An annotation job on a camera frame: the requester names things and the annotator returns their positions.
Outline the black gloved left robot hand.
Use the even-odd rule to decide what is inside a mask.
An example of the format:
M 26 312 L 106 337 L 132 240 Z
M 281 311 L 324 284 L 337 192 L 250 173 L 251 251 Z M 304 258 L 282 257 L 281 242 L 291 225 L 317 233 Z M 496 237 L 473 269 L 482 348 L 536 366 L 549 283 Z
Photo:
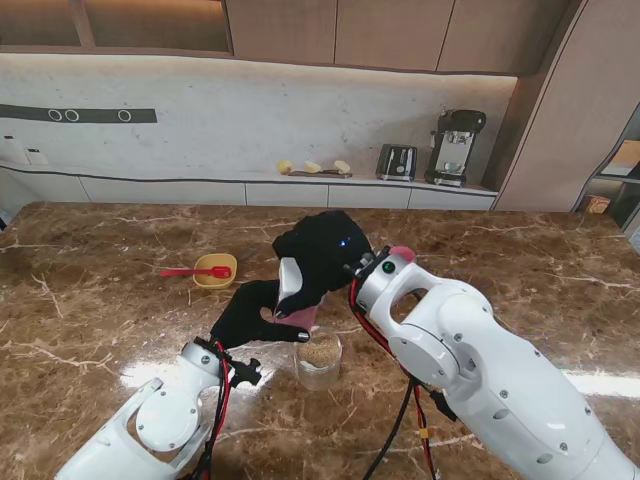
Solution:
M 212 342 L 233 349 L 252 341 L 299 342 L 310 340 L 303 328 L 265 320 L 263 309 L 275 312 L 278 280 L 256 280 L 241 285 L 210 331 Z

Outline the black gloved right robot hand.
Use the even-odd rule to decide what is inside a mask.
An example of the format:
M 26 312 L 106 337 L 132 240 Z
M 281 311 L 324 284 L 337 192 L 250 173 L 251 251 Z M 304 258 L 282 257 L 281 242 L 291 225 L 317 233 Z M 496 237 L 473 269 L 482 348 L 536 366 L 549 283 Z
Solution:
M 345 287 L 351 279 L 347 269 L 358 268 L 362 257 L 373 252 L 362 229 L 342 210 L 304 217 L 272 247 L 278 258 L 293 258 L 302 274 L 301 289 L 278 303 L 278 318 L 314 306 L 326 293 Z

